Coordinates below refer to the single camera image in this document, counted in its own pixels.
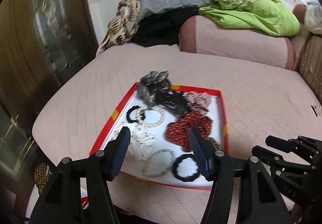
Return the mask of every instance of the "bracelet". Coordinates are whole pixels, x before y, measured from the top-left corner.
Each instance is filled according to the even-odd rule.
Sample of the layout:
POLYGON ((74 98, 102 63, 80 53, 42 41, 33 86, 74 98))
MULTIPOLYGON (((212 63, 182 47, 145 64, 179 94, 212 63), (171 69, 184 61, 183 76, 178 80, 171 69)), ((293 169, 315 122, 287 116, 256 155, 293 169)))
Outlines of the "bracelet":
MULTIPOLYGON (((133 106, 131 109, 129 109, 129 110, 126 112, 126 120, 128 121, 128 123, 135 123, 135 122, 137 122, 137 120, 131 120, 131 118, 130 118, 130 114, 131 114, 133 111, 135 111, 136 109, 139 109, 139 108, 140 108, 140 106, 136 105, 136 106, 133 106)), ((144 111, 142 111, 142 112, 140 113, 140 116, 141 116, 142 120, 144 120, 144 119, 145 119, 144 111)))
POLYGON ((173 163, 172 165, 172 174, 174 175, 174 177, 180 181, 183 181, 183 182, 192 182, 194 181, 197 177, 200 176, 200 171, 199 171, 199 168, 197 169, 197 172, 189 177, 181 177, 178 175, 178 172, 177 172, 177 169, 178 169, 178 166, 179 164, 187 159, 187 158, 192 158, 194 161, 196 161, 196 159, 194 158, 194 155, 189 153, 189 154, 183 154, 181 155, 180 157, 178 157, 175 162, 173 163))
POLYGON ((141 107, 141 108, 139 108, 139 109, 136 110, 136 120, 137 120, 137 122, 140 125, 146 126, 148 128, 153 128, 153 127, 160 126, 161 123, 163 123, 164 118, 165 118, 165 112, 164 112, 164 110, 162 108, 159 108, 159 107, 155 107, 155 106, 153 106, 153 107, 151 107, 151 106, 144 106, 144 107, 141 107), (151 124, 143 122, 143 119, 142 119, 142 117, 141 117, 140 114, 142 113, 142 111, 145 111, 145 110, 157 111, 160 114, 160 116, 161 116, 160 120, 157 121, 157 122, 155 122, 155 123, 151 123, 151 124))
POLYGON ((169 149, 158 150, 158 151, 156 151, 156 152, 152 153, 152 154, 148 157, 148 159, 145 161, 145 163, 144 163, 144 168, 143 168, 142 173, 143 173, 144 175, 146 175, 147 177, 160 177, 160 176, 162 176, 162 175, 166 174, 166 172, 167 172, 167 170, 168 170, 168 169, 171 169, 171 165, 173 164, 174 160, 175 160, 175 156, 174 156, 174 152, 173 152, 172 150, 169 150, 169 149), (171 158, 171 162, 169 163, 169 165, 168 165, 168 166, 166 167, 166 169, 165 169, 164 171, 162 171, 160 174, 153 174, 153 175, 148 175, 148 174, 146 174, 146 173, 145 173, 145 169, 147 168, 147 166, 148 166, 148 164, 149 164, 150 160, 153 158, 153 156, 155 156, 155 155, 157 155, 157 154, 159 154, 159 153, 161 153, 161 152, 169 152, 169 153, 171 154, 171 157, 172 157, 172 158, 171 158))

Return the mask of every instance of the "pearl bracelet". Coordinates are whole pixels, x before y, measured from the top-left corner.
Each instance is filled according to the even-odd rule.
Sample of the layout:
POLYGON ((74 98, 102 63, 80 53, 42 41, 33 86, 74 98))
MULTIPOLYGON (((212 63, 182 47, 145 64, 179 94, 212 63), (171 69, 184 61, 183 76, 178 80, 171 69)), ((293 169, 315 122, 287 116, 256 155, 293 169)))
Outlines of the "pearl bracelet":
POLYGON ((156 151, 156 152, 152 153, 152 154, 148 157, 148 159, 145 161, 145 163, 144 163, 144 168, 143 168, 142 173, 143 173, 144 175, 146 175, 147 177, 160 177, 160 176, 162 176, 162 175, 166 174, 167 170, 171 169, 172 164, 174 163, 174 161, 175 161, 175 156, 174 156, 174 152, 173 152, 172 150, 169 150, 169 149, 158 150, 158 151, 156 151), (148 175, 148 174, 146 174, 145 170, 146 170, 146 168, 147 168, 147 166, 148 166, 148 164, 149 164, 150 160, 153 158, 153 156, 155 156, 155 155, 157 155, 157 154, 159 154, 159 153, 161 153, 161 152, 169 152, 169 153, 171 154, 171 161, 170 161, 169 165, 168 165, 168 166, 166 167, 166 169, 165 169, 164 171, 162 171, 160 174, 153 174, 153 175, 148 175))
POLYGON ((142 126, 146 126, 148 128, 153 128, 153 127, 157 127, 157 126, 160 126, 161 123, 163 123, 164 121, 164 118, 165 118, 165 112, 164 112, 164 109, 162 108, 159 108, 159 107, 156 107, 156 106, 144 106, 144 107, 140 107, 139 109, 136 110, 136 121, 142 125, 142 126), (146 111, 146 110, 153 110, 153 111, 156 111, 160 114, 161 118, 159 121, 155 122, 155 123, 145 123, 143 120, 142 120, 142 115, 141 113, 146 111))

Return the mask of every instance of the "sofa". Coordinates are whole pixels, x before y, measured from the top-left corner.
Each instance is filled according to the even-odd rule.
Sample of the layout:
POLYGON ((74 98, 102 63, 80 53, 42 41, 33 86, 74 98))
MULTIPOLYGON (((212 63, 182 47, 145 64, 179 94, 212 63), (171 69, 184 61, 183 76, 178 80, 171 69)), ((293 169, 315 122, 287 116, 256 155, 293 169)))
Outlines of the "sofa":
MULTIPOLYGON (((243 36, 246 35, 239 35, 239 38, 244 40, 243 36)), ((222 92, 229 150, 233 157, 246 159, 255 145, 266 147, 268 135, 285 140, 298 135, 322 140, 322 117, 317 117, 311 108, 320 103, 297 72, 297 63, 308 39, 306 36, 300 34, 288 38, 289 42, 279 38, 274 47, 285 43, 283 54, 277 52, 270 56, 264 52, 266 57, 257 55, 255 47, 250 47, 251 56, 247 57, 247 40, 234 48, 227 40, 226 46, 221 47, 225 52, 210 55, 201 48, 196 52, 203 54, 181 51, 182 39, 181 35, 180 47, 158 45, 144 48, 133 43, 113 46, 86 65, 51 98, 33 126, 33 136, 44 153, 55 164, 65 156, 73 160, 86 158, 122 97, 134 82, 151 70, 168 70, 169 79, 175 85, 213 88, 222 92), (292 61, 289 60, 289 43, 293 47, 292 61)), ((260 51, 260 44, 269 42, 261 37, 257 43, 260 51)), ((219 45, 220 42, 214 42, 213 49, 220 48, 219 45)), ((280 154, 287 161, 303 163, 295 154, 280 154)), ((143 182, 123 174, 108 187, 116 206, 166 224, 200 223, 210 193, 209 190, 187 190, 143 182)), ((291 210, 294 203, 287 198, 284 200, 291 210)), ((237 207, 236 182, 231 224, 235 223, 237 207)))

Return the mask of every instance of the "pink fabric cover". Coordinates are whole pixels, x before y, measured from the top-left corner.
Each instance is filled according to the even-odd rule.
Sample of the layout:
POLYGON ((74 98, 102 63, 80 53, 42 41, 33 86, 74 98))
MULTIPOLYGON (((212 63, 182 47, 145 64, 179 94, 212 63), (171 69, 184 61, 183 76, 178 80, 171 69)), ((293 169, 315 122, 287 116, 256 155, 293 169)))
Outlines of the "pink fabric cover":
MULTIPOLYGON (((322 139, 322 120, 311 105, 317 98, 294 71, 220 56, 180 52, 178 46, 113 46, 71 78, 46 104, 33 136, 54 164, 69 156, 86 158, 102 127, 125 93, 152 70, 169 71, 175 85, 218 89, 228 121, 230 154, 248 158, 266 147, 268 135, 322 139)), ((291 162, 302 160, 281 153, 291 162)), ((113 204, 161 224, 200 223, 210 190, 187 190, 121 174, 108 183, 113 204)), ((293 203, 285 200, 288 208, 293 203)), ((229 224, 235 224, 238 183, 229 224)))
POLYGON ((298 66, 300 64, 302 54, 312 35, 313 33, 305 28, 304 24, 300 24, 299 34, 289 37, 294 49, 294 67, 292 68, 292 70, 298 71, 298 66))
POLYGON ((180 29, 181 51, 236 58, 289 70, 294 66, 294 51, 288 38, 270 36, 255 29, 225 29, 204 16, 194 16, 186 22, 180 29))

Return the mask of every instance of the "black cloth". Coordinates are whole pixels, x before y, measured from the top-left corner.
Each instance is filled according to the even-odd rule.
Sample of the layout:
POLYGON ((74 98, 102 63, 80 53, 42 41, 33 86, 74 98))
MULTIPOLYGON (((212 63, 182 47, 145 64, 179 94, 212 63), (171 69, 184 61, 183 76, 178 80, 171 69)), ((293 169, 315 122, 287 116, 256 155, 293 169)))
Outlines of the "black cloth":
POLYGON ((144 47, 179 44, 180 27, 195 15, 198 15, 196 7, 178 8, 152 14, 139 22, 139 29, 131 42, 144 47))

